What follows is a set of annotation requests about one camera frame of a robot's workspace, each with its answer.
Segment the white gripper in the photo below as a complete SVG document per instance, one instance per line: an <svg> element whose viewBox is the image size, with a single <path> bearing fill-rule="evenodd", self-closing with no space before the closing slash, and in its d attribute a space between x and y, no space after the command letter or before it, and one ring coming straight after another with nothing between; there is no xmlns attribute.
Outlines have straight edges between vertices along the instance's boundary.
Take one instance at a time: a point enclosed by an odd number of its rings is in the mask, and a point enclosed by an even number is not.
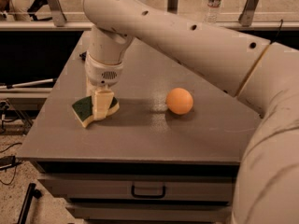
<svg viewBox="0 0 299 224"><path fill-rule="evenodd" d="M86 95L92 97L93 118L95 120L102 120L107 116L114 97L114 92L110 88L100 86L116 84L121 78L122 70L122 63L103 64L96 61L89 52L86 53Z"/></svg>

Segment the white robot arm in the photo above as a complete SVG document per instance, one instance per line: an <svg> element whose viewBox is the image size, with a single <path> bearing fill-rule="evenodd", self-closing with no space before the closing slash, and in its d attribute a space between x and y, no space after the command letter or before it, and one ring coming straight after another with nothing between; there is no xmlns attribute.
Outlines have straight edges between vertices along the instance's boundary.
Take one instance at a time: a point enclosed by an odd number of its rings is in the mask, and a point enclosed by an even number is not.
<svg viewBox="0 0 299 224"><path fill-rule="evenodd" d="M87 76L121 62L136 37L263 116L238 172L231 224L299 224L299 51L187 20L143 0L81 0L93 23Z"/></svg>

